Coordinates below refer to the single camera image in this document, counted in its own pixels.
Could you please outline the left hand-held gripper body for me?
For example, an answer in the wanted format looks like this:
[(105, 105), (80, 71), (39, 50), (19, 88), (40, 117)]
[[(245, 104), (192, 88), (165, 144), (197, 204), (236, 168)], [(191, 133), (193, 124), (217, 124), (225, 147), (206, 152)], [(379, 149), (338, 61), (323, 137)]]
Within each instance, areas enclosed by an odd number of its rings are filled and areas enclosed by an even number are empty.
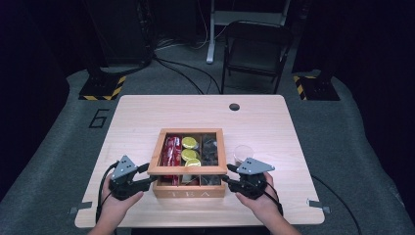
[(142, 167), (135, 164), (127, 156), (123, 156), (112, 173), (109, 189), (118, 200), (126, 200), (143, 191), (143, 183), (134, 181), (134, 176), (142, 172)]

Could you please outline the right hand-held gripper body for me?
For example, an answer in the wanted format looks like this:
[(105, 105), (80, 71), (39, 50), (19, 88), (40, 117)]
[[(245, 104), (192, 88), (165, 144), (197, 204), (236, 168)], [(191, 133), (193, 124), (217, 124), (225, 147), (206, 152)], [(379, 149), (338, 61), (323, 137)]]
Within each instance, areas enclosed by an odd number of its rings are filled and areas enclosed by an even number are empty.
[(266, 188), (265, 172), (274, 170), (271, 164), (261, 162), (253, 158), (245, 159), (237, 169), (240, 179), (237, 182), (237, 190), (231, 191), (241, 193), (249, 199), (255, 200), (264, 194)]

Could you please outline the clear plastic cup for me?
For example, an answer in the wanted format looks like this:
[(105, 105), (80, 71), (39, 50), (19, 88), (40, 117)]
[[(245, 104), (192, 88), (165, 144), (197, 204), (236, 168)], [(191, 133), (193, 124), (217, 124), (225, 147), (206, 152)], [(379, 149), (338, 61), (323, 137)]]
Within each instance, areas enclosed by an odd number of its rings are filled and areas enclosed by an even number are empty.
[(245, 159), (252, 158), (253, 156), (254, 150), (247, 145), (239, 145), (233, 152), (235, 165), (240, 165)]

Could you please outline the wooden box with glass lid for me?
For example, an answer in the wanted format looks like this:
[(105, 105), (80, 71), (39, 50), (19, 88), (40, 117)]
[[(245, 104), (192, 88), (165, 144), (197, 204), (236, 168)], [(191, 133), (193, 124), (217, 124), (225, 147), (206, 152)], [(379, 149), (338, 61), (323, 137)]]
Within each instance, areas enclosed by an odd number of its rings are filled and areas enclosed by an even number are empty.
[[(185, 166), (181, 158), (181, 166), (161, 166), (161, 151), (167, 136), (177, 135), (181, 138), (191, 136), (199, 143), (197, 159), (202, 163), (202, 138), (205, 134), (213, 135), (217, 141), (218, 165)], [(221, 176), (227, 173), (227, 160), (224, 150), (224, 138), (221, 128), (164, 128), (161, 130), (153, 153), (148, 173), (157, 176), (153, 191), (157, 198), (223, 198), (225, 184)], [(219, 185), (206, 186), (201, 183), (202, 175), (217, 175)]]

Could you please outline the person's right hand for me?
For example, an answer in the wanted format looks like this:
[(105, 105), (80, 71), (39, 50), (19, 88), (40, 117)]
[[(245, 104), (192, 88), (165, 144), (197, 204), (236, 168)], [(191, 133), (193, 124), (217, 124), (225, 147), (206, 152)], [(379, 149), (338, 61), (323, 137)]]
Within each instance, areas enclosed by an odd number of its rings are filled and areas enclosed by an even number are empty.
[(265, 188), (265, 193), (256, 200), (249, 199), (241, 193), (236, 194), (237, 199), (249, 208), (257, 219), (263, 212), (279, 212), (275, 204), (278, 201), (278, 196), (273, 188), (273, 177), (268, 172), (265, 172), (264, 176), (267, 181), (267, 187)]

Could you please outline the person's left hand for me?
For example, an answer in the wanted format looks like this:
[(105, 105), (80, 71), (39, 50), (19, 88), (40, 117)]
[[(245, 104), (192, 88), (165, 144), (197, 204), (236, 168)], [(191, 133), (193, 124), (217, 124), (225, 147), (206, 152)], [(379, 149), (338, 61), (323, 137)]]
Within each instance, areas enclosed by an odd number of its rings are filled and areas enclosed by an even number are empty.
[(144, 196), (144, 193), (139, 191), (133, 196), (120, 201), (112, 195), (108, 183), (104, 184), (102, 193), (101, 221), (122, 221), (127, 211)]

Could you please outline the pile of dark packets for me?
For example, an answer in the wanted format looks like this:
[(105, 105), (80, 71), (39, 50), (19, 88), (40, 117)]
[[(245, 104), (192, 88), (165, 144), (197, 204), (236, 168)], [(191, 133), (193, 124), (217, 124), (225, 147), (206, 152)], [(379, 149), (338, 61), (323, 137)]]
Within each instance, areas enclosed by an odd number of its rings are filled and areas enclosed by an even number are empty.
[[(217, 141), (213, 135), (205, 134), (202, 138), (202, 166), (218, 165)], [(220, 178), (217, 175), (202, 175), (201, 183), (206, 186), (220, 184)]]

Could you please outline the stack of red packets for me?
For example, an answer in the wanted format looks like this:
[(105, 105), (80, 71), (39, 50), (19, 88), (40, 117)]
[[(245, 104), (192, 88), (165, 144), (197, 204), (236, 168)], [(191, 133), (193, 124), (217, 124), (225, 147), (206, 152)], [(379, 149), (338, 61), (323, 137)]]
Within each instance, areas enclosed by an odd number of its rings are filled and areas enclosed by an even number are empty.
[(161, 151), (161, 166), (181, 166), (181, 151), (181, 138), (167, 136)]

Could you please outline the hazard striped stand base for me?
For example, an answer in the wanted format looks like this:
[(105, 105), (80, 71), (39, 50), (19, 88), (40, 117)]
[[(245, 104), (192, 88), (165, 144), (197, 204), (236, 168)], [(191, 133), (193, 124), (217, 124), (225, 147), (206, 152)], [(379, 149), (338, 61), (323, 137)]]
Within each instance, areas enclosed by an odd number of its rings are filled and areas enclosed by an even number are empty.
[(103, 81), (88, 78), (81, 88), (78, 99), (88, 101), (114, 100), (121, 91), (125, 76), (110, 76)]
[(321, 81), (316, 76), (294, 76), (298, 93), (306, 101), (340, 101), (331, 81)]

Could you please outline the black folding chair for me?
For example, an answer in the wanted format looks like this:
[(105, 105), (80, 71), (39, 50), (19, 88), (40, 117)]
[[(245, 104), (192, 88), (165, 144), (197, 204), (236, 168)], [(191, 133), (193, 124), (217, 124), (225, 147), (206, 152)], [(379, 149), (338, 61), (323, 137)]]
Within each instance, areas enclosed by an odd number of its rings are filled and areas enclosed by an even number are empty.
[(224, 39), (220, 93), (226, 77), (236, 71), (271, 77), (276, 94), (294, 43), (292, 32), (273, 23), (234, 21), (225, 27)]

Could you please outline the black cabinet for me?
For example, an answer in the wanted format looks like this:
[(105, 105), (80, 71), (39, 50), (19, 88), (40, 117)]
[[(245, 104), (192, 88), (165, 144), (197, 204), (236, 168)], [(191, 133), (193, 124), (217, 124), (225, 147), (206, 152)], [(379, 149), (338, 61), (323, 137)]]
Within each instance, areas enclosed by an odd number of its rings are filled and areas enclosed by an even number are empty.
[(149, 0), (86, 0), (109, 65), (145, 67), (154, 52)]

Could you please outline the grey metal table bracket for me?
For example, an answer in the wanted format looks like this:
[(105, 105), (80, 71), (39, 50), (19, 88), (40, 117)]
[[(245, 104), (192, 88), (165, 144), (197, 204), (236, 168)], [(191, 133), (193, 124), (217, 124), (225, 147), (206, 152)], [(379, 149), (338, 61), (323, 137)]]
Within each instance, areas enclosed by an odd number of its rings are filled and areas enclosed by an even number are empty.
[(308, 206), (311, 207), (311, 208), (320, 209), (324, 213), (331, 213), (332, 212), (330, 207), (323, 205), (319, 201), (314, 201), (314, 200), (307, 199), (306, 202), (307, 202)]
[(75, 214), (80, 210), (90, 209), (91, 207), (92, 207), (92, 202), (82, 202), (78, 204), (77, 206), (71, 207), (69, 209), (68, 214)]

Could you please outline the white desk frame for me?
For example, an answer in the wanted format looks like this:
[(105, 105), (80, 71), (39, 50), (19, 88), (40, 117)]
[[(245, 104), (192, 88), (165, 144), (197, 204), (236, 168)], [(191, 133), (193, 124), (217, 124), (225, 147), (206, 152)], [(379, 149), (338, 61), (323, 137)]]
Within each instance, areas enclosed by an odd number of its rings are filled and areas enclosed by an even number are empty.
[(215, 27), (217, 25), (228, 25), (234, 21), (256, 21), (268, 24), (284, 25), (288, 16), (291, 0), (283, 0), (283, 11), (281, 13), (241, 12), (241, 11), (219, 11), (215, 9), (215, 0), (210, 0), (208, 49), (206, 62), (211, 65), (214, 61), (215, 52)]

